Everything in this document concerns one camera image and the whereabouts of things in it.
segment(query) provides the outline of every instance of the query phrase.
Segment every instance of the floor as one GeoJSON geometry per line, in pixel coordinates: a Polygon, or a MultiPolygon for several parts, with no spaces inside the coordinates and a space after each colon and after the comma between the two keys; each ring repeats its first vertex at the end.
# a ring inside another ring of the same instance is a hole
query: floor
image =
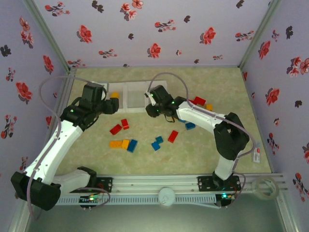
{"type": "Polygon", "coordinates": [[[106,205],[92,211],[56,206],[28,232],[284,232],[276,201],[240,196],[228,209],[196,205],[106,205]]]}
{"type": "MultiPolygon", "coordinates": [[[[189,88],[189,98],[205,98],[217,113],[236,113],[256,141],[261,142],[238,68],[84,68],[78,69],[76,76],[97,82],[128,82],[151,80],[160,72],[173,72],[183,78],[189,88]]],[[[184,87],[175,77],[163,75],[158,80],[167,81],[168,92],[174,98],[185,97],[184,87]]],[[[74,82],[69,103],[81,96],[83,86],[80,81],[74,82]]],[[[202,128],[186,130],[181,122],[168,123],[163,116],[151,118],[147,113],[119,113],[101,115],[70,148],[57,174],[67,174],[79,166],[91,168],[98,174],[210,174],[218,159],[214,137],[202,128]],[[130,129],[111,135],[109,130],[121,124],[123,118],[127,118],[130,129]],[[173,144],[167,141],[172,130],[179,132],[173,144]],[[161,149],[154,151],[151,143],[157,136],[162,136],[164,143],[161,149]],[[134,153],[109,148],[110,141],[123,139],[138,140],[134,153]]],[[[253,163],[252,156],[247,155],[240,159],[236,171],[269,173],[263,146],[260,163],[253,163]]]]}

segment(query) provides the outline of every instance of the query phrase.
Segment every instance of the toy block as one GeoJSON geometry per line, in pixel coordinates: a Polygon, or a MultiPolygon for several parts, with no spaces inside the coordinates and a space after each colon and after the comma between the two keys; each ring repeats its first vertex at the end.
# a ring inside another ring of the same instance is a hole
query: toy block
{"type": "Polygon", "coordinates": [[[156,137],[155,140],[156,140],[156,142],[157,142],[158,144],[163,143],[163,138],[162,138],[162,136],[156,137]]]}
{"type": "Polygon", "coordinates": [[[153,142],[153,143],[151,144],[151,146],[153,146],[153,148],[154,148],[155,151],[157,151],[157,150],[159,150],[159,149],[161,148],[160,145],[158,144],[158,142],[153,142]]]}
{"type": "Polygon", "coordinates": [[[189,122],[189,123],[185,124],[185,127],[186,127],[187,130],[190,130],[190,129],[195,128],[195,124],[192,123],[192,122],[189,122]]]}
{"type": "Polygon", "coordinates": [[[194,100],[189,100],[191,103],[193,103],[194,105],[196,105],[197,103],[194,100]]]}
{"type": "Polygon", "coordinates": [[[137,145],[137,141],[132,139],[127,150],[133,153],[136,148],[136,145],[137,145]]]}
{"type": "Polygon", "coordinates": [[[173,143],[173,142],[175,141],[177,135],[178,135],[178,132],[175,131],[175,130],[173,130],[172,133],[171,133],[170,136],[169,136],[168,141],[171,142],[171,143],[173,143]]]}
{"type": "Polygon", "coordinates": [[[200,97],[195,97],[195,98],[194,98],[194,102],[196,102],[196,103],[199,104],[199,105],[205,105],[206,100],[205,100],[205,99],[202,99],[202,98],[200,98],[200,97]]]}
{"type": "Polygon", "coordinates": [[[212,111],[212,104],[206,104],[206,110],[212,111]]]}
{"type": "Polygon", "coordinates": [[[124,140],[122,141],[121,147],[122,147],[123,149],[127,150],[128,146],[129,146],[129,143],[130,143],[130,140],[124,139],[124,140]]]}
{"type": "Polygon", "coordinates": [[[110,148],[121,148],[122,141],[110,141],[110,148]]]}
{"type": "Polygon", "coordinates": [[[113,92],[112,95],[111,95],[111,98],[119,98],[120,95],[118,92],[113,92]]]}
{"type": "Polygon", "coordinates": [[[116,135],[119,131],[121,131],[121,128],[122,127],[119,124],[117,124],[110,130],[110,133],[112,133],[112,135],[116,135]]]}
{"type": "Polygon", "coordinates": [[[128,124],[126,118],[125,118],[125,119],[122,119],[122,120],[121,120],[121,123],[122,123],[122,127],[123,127],[124,130],[129,129],[129,124],[128,124]]]}

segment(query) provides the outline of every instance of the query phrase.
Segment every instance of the floral wallpaper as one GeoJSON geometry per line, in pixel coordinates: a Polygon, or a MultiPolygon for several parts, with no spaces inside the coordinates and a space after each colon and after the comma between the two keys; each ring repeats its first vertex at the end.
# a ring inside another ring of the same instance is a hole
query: floral wallpaper
{"type": "Polygon", "coordinates": [[[303,213],[309,207],[307,3],[282,1],[243,68],[269,157],[275,171],[287,178],[300,231],[309,231],[303,213]]]}
{"type": "Polygon", "coordinates": [[[269,7],[269,0],[34,1],[68,65],[87,67],[239,65],[269,7]]]}
{"type": "MultiPolygon", "coordinates": [[[[39,85],[65,71],[19,0],[0,2],[0,20],[5,32],[0,34],[0,225],[1,231],[8,231],[17,205],[11,177],[33,162],[48,132],[46,118],[51,113],[39,100],[39,85]]],[[[56,80],[43,87],[42,96],[51,107],[60,85],[56,80]]]]}

